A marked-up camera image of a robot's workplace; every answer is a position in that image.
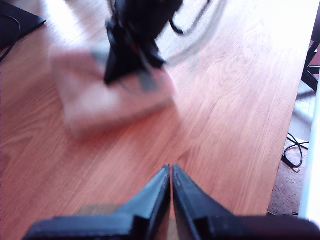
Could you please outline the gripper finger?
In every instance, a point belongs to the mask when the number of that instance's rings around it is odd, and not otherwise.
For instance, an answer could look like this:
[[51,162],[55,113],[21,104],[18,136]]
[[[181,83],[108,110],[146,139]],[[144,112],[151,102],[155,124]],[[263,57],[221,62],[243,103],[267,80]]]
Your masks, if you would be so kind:
[[104,83],[111,85],[123,76],[146,69],[137,49],[130,46],[111,46],[105,68]]
[[211,235],[209,218],[233,216],[177,164],[172,166],[172,187],[178,236],[181,240],[203,240]]
[[147,41],[139,47],[141,62],[146,68],[162,68],[166,61],[159,55],[155,41]]
[[163,168],[130,201],[115,214],[131,217],[128,235],[110,237],[111,240],[154,240],[171,204],[170,166]]

